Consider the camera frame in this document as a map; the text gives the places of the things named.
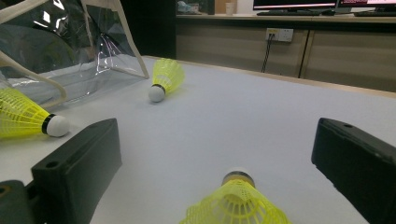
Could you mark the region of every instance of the shuttlecock cork base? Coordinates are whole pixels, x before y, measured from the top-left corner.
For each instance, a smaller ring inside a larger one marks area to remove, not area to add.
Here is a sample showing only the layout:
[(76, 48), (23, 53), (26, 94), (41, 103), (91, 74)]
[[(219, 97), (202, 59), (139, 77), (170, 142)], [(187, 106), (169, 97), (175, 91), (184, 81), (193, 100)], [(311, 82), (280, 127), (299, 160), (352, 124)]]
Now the shuttlecock cork base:
[(226, 176), (224, 176), (222, 185), (226, 184), (230, 180), (235, 180), (235, 179), (243, 180), (245, 182), (248, 182), (253, 188), (255, 187), (254, 180), (248, 174), (248, 170), (241, 167), (233, 168), (232, 170), (230, 170), (229, 173)]
[(165, 98), (166, 90), (160, 84), (154, 84), (148, 91), (148, 98), (154, 103), (158, 103)]
[(69, 132), (70, 124), (62, 116), (50, 114), (43, 122), (41, 131), (49, 136), (62, 137)]

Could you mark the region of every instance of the wooden cabinet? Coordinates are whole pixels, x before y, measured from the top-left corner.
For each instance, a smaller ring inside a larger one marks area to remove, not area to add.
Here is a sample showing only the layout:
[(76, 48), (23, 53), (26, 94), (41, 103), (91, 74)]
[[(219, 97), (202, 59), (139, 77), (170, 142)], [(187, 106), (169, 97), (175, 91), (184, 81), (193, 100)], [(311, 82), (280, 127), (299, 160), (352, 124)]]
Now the wooden cabinet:
[(396, 92), (396, 19), (205, 16), (177, 18), (177, 59), (260, 72), (267, 28), (293, 29), (273, 42), (265, 72)]

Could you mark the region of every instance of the power outlet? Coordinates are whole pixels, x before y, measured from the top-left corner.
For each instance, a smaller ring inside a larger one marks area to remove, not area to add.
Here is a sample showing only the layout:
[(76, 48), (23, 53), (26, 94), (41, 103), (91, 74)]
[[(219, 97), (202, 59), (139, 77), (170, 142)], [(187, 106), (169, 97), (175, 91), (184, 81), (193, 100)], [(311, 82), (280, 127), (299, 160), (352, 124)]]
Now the power outlet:
[(273, 41), (291, 42), (293, 38), (293, 29), (267, 28), (265, 40), (270, 38), (270, 34), (274, 35), (271, 39)]
[(270, 39), (270, 34), (274, 35), (271, 40), (277, 41), (279, 38), (279, 29), (277, 28), (267, 28), (267, 33), (265, 35), (265, 40)]
[(277, 41), (291, 42), (293, 39), (293, 29), (280, 29)]

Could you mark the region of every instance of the desk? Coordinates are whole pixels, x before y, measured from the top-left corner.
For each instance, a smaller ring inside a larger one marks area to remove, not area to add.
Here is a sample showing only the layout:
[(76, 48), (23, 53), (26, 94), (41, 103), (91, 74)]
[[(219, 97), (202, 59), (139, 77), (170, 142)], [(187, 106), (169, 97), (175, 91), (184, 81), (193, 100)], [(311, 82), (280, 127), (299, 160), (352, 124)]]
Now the desk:
[[(151, 74), (154, 59), (144, 59)], [(186, 80), (159, 104), (150, 80), (53, 111), (71, 120), (63, 138), (0, 142), (0, 180), (32, 180), (30, 167), (87, 125), (117, 118), (123, 165), (94, 224), (178, 223), (229, 168), (293, 223), (367, 223), (310, 161), (318, 119), (339, 119), (396, 146), (396, 94), (184, 63)]]

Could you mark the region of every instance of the cabinet door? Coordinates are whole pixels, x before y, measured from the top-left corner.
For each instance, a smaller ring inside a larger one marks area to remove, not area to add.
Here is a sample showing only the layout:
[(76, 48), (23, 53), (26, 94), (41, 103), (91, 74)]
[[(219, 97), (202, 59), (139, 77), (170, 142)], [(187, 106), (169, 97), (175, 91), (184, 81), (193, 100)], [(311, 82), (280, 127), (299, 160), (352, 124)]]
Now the cabinet door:
[[(260, 72), (265, 59), (266, 28), (177, 25), (177, 59)], [(297, 77), (306, 32), (294, 30), (291, 42), (271, 44), (265, 73)]]
[(315, 31), (301, 77), (396, 91), (396, 34)]

